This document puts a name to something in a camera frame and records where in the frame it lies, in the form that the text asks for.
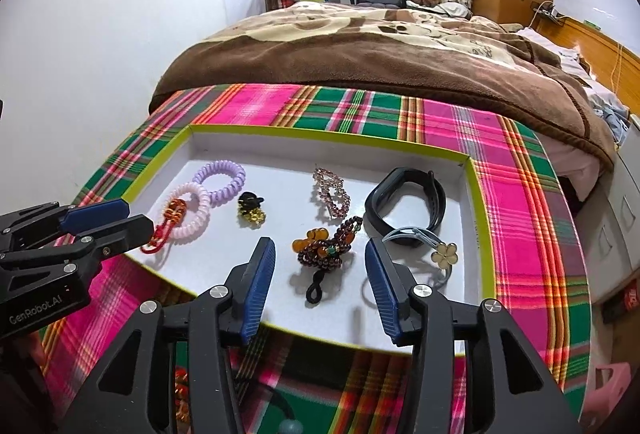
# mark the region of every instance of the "white flower ornament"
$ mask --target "white flower ornament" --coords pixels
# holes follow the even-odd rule
[[[436,251],[431,254],[431,260],[438,265],[441,270],[446,270],[458,262],[458,246],[454,242],[444,244],[441,242]]]

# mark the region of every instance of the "brown blanket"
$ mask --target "brown blanket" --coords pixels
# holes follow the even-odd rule
[[[558,56],[482,17],[299,3],[187,49],[160,79],[149,110],[178,90],[250,82],[386,91],[490,110],[613,168],[611,131]]]

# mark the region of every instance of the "gray ball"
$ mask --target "gray ball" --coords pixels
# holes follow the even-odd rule
[[[278,434],[302,434],[304,430],[297,419],[284,419],[278,426]]]

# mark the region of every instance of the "shallow tray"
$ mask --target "shallow tray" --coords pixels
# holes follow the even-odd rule
[[[439,235],[458,245],[460,261],[441,290],[449,299],[478,304],[494,295],[494,267],[488,222],[478,178],[468,156],[432,146],[335,132],[259,126],[191,125],[181,131],[146,167],[124,194],[131,213],[156,223],[169,192],[191,181],[206,162],[229,159],[246,170],[245,191],[264,198],[267,214],[261,228],[238,217],[237,199],[211,211],[204,231],[188,242],[168,243],[158,254],[139,250],[129,257],[194,295],[225,281],[233,266],[247,262],[258,239],[276,244],[276,268],[262,321],[271,326],[321,340],[370,350],[398,352],[384,334],[364,267],[364,249],[378,236],[366,218],[340,270],[327,274],[322,301],[310,305],[305,292],[314,269],[304,268],[291,249],[294,239],[311,228],[327,227],[333,235],[340,220],[331,220],[317,199],[315,166],[344,179],[351,197],[349,216],[364,215],[373,188],[395,167],[433,170],[447,195]],[[228,176],[208,178],[209,190],[223,187]],[[392,226],[429,222],[422,189],[406,184],[381,215]],[[197,201],[189,204],[190,220]],[[440,271],[431,263],[431,249],[388,245],[393,260],[404,262],[418,283],[429,283]]]

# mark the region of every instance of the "black smart band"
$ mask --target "black smart band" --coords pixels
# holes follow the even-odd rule
[[[391,232],[394,228],[380,217],[379,211],[388,203],[391,196],[405,183],[416,183],[424,190],[426,205],[430,215],[430,222],[427,229],[435,233],[444,217],[447,197],[442,185],[438,183],[438,180],[431,170],[429,172],[423,172],[408,167],[393,169],[389,175],[373,189],[371,194],[368,195],[364,203],[365,217],[383,237]],[[397,244],[410,246],[411,248],[418,248],[424,244],[419,239],[411,239],[409,237],[399,237],[398,239],[391,240]]]

